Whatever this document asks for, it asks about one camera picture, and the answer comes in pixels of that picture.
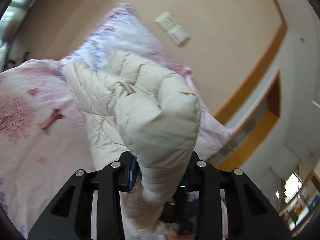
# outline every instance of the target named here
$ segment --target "metal screw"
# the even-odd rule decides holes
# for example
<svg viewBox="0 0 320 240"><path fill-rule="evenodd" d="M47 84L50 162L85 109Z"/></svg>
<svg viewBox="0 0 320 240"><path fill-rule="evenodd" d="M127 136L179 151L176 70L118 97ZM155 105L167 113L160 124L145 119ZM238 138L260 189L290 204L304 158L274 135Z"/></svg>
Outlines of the metal screw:
<svg viewBox="0 0 320 240"><path fill-rule="evenodd" d="M111 167L112 168L119 168L121 166L121 163L120 162L113 162L113 163L111 163Z"/></svg>
<svg viewBox="0 0 320 240"><path fill-rule="evenodd" d="M207 166L207 163L205 161L198 161L197 162L197 165L200 167L200 168L203 168L205 166Z"/></svg>
<svg viewBox="0 0 320 240"><path fill-rule="evenodd" d="M235 169L233 172L238 176L241 176L243 174L243 171L241 169Z"/></svg>
<svg viewBox="0 0 320 240"><path fill-rule="evenodd" d="M81 177L84 174L84 170L77 170L76 171L76 176Z"/></svg>

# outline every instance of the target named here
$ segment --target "pink bedding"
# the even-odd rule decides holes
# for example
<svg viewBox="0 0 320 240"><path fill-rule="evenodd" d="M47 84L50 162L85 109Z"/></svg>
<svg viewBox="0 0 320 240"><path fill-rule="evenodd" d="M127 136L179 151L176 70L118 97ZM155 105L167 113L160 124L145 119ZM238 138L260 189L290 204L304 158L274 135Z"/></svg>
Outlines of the pink bedding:
<svg viewBox="0 0 320 240"><path fill-rule="evenodd" d="M126 2L107 14L84 44L60 62L30 60L1 73L0 204L25 237L74 171L94 170L82 116L61 77L63 67L69 61L84 60L99 70L114 49L135 52L175 70L196 92L192 71L172 58ZM204 102L201 110L195 150L207 159L228 141L231 131L210 115Z"/></svg>

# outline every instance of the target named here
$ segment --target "switch panel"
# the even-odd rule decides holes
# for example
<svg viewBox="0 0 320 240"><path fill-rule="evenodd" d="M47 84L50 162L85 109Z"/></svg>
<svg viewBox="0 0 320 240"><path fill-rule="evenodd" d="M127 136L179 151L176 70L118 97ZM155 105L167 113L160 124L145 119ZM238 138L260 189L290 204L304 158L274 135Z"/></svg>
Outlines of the switch panel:
<svg viewBox="0 0 320 240"><path fill-rule="evenodd" d="M190 38L180 24L176 24L174 27L168 30L167 34L178 46L182 46L183 43Z"/></svg>
<svg viewBox="0 0 320 240"><path fill-rule="evenodd" d="M168 12L160 15L157 19L155 19L155 22L164 32L167 32L178 23Z"/></svg>

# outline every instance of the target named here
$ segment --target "white puffer jacket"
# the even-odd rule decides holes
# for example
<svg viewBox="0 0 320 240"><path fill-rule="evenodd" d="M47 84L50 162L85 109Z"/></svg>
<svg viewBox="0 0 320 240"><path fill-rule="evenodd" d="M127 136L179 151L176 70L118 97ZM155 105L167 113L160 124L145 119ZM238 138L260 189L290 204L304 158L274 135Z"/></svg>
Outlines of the white puffer jacket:
<svg viewBox="0 0 320 240"><path fill-rule="evenodd" d="M136 54L115 51L103 71L70 63L65 74L84 113L95 168L118 160L127 149L142 179L121 194L124 226L131 234L164 234L159 221L196 144L197 96L185 79Z"/></svg>

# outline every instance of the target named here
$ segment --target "orange wall trim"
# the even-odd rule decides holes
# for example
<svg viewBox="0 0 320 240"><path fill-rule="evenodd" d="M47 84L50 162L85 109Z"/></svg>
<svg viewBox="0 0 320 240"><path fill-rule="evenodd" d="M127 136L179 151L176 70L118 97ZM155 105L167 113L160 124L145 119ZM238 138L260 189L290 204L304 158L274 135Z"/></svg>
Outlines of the orange wall trim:
<svg viewBox="0 0 320 240"><path fill-rule="evenodd" d="M239 168L264 141L277 120L278 117L268 111L250 135L226 160L218 165L217 169L231 172L233 169Z"/></svg>
<svg viewBox="0 0 320 240"><path fill-rule="evenodd" d="M273 113L275 116L280 117L281 112L281 87L280 87L280 72L276 75L275 79L271 83L267 92L257 104L255 109L251 112L248 118L243 122L243 124L233 133L233 137L237 135L238 132L247 124L247 122L252 118L252 116L257 112L264 100L267 100L268 111Z"/></svg>
<svg viewBox="0 0 320 240"><path fill-rule="evenodd" d="M255 89L267 69L269 68L271 62L275 58L279 47L284 39L287 31L287 24L285 22L283 13L281 11L280 5L277 0L273 0L279 11L279 15L282 19L276 34L274 35L271 43L269 44L267 50L259 59L257 64L251 70L242 85L236 90L235 93L218 109L218 111L213 115L221 124L225 125L227 121L238 111L240 106L248 98L248 96Z"/></svg>

